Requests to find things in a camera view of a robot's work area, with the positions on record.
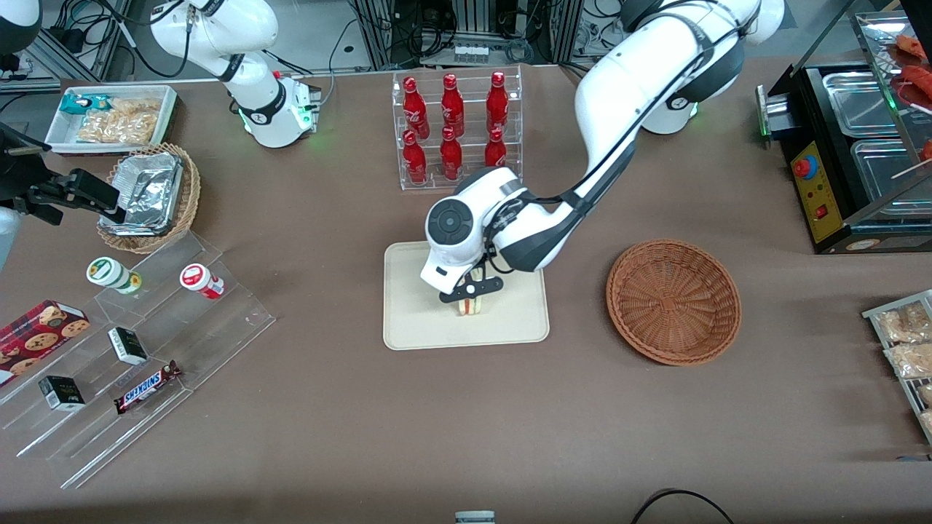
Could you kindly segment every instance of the coca-cola bottle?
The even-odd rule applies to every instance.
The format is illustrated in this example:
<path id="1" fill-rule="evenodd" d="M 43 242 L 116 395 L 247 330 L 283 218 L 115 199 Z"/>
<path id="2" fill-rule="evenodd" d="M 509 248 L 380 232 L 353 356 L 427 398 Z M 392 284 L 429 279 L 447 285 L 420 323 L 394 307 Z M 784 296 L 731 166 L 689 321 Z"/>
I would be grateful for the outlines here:
<path id="1" fill-rule="evenodd" d="M 508 124 L 508 93 L 505 91 L 505 74 L 501 71 L 492 73 L 492 89 L 486 98 L 486 127 L 489 132 L 495 128 L 505 129 Z"/>
<path id="2" fill-rule="evenodd" d="M 404 130 L 402 134 L 404 140 L 404 168 L 408 171 L 408 178 L 411 184 L 423 186 L 427 183 L 427 159 L 424 157 L 424 150 L 418 144 L 418 137 L 411 130 Z"/>
<path id="3" fill-rule="evenodd" d="M 440 158 L 444 163 L 444 177 L 456 181 L 463 171 L 463 150 L 457 135 L 450 126 L 444 127 L 444 142 L 440 144 Z"/>
<path id="4" fill-rule="evenodd" d="M 431 136 L 431 126 L 427 123 L 427 105 L 418 92 L 418 82 L 408 76 L 402 82 L 404 86 L 404 119 L 408 127 L 418 134 L 421 140 Z"/>
<path id="5" fill-rule="evenodd" d="M 495 128 L 488 133 L 486 144 L 486 165 L 488 167 L 501 167 L 505 165 L 505 155 L 508 151 L 501 142 L 501 128 Z"/>
<path id="6" fill-rule="evenodd" d="M 440 99 L 444 110 L 444 125 L 453 128 L 453 132 L 462 136 L 466 132 L 466 113 L 463 109 L 463 95 L 457 89 L 457 76 L 452 73 L 444 75 L 444 98 Z"/>

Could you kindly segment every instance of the red cookie box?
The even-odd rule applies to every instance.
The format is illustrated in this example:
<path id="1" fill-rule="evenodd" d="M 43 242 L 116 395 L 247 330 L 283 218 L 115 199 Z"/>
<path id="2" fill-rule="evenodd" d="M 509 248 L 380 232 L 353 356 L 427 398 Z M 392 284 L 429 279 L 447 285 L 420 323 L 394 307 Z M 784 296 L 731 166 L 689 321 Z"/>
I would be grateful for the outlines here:
<path id="1" fill-rule="evenodd" d="M 45 300 L 0 329 L 0 387 L 89 326 L 84 311 Z"/>

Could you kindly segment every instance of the wicker basket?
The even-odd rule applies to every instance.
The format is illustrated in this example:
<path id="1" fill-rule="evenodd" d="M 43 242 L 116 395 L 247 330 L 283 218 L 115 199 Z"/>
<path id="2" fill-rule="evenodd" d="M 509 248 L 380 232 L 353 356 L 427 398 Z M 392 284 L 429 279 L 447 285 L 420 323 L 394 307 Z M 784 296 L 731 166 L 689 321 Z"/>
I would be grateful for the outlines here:
<path id="1" fill-rule="evenodd" d="M 732 277 L 686 242 L 646 241 L 628 249 L 615 260 L 605 295 L 622 337 L 664 364 L 704 364 L 732 345 L 741 326 Z"/>
<path id="2" fill-rule="evenodd" d="M 182 159 L 185 170 L 182 173 L 181 188 L 178 193 L 178 204 L 175 207 L 174 224 L 168 233 L 160 237 L 118 237 L 105 233 L 97 226 L 97 233 L 107 245 L 120 251 L 131 251 L 137 255 L 148 255 L 157 250 L 159 246 L 169 241 L 175 235 L 184 233 L 191 228 L 194 215 L 198 212 L 198 198 L 200 198 L 200 175 L 198 166 L 194 165 L 191 157 L 177 145 L 159 144 L 146 149 L 130 153 L 131 155 L 155 155 L 156 153 L 172 153 Z M 113 182 L 117 174 L 117 166 L 110 170 L 107 182 Z"/>

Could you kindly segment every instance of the yellow control panel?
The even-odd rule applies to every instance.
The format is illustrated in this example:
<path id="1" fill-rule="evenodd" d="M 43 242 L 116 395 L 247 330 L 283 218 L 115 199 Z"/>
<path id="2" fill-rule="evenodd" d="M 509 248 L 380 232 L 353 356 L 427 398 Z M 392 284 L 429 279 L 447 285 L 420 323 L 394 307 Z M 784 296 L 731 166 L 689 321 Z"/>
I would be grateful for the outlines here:
<path id="1" fill-rule="evenodd" d="M 822 168 L 822 158 L 818 154 L 816 143 L 812 142 L 790 162 L 796 190 L 800 192 L 802 209 L 806 222 L 813 233 L 813 239 L 821 242 L 832 233 L 842 228 L 842 214 L 831 192 L 829 178 Z"/>

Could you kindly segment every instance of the brown table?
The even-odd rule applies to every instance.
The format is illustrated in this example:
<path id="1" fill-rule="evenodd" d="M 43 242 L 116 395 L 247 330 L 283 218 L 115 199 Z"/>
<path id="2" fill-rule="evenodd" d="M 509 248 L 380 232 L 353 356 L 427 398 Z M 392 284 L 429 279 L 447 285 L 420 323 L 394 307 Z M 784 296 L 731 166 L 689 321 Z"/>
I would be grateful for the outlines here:
<path id="1" fill-rule="evenodd" d="M 385 248 L 422 240 L 437 199 L 398 187 L 391 77 L 340 77 L 320 132 L 283 150 L 243 132 L 220 84 L 175 84 L 172 140 L 203 177 L 194 230 L 280 320 L 79 490 L 0 433 L 0 511 L 15 512 L 0 520 L 432 524 L 490 508 L 502 524 L 627 522 L 681 487 L 739 522 L 927 522 L 932 464 L 893 460 L 928 447 L 859 313 L 930 287 L 932 257 L 811 255 L 788 170 L 754 138 L 753 87 L 787 63 L 750 60 L 685 131 L 638 137 L 545 271 L 548 339 L 421 352 L 381 337 Z M 526 179 L 550 194 L 585 164 L 574 82 L 524 75 Z M 48 163 L 103 174 L 113 160 Z M 25 222 L 0 321 L 47 297 L 83 304 L 94 256 L 138 260 L 94 219 Z M 612 261 L 658 237 L 698 244 L 738 284 L 741 333 L 709 365 L 657 365 L 611 326 Z M 716 522 L 689 501 L 654 521 L 663 511 Z"/>

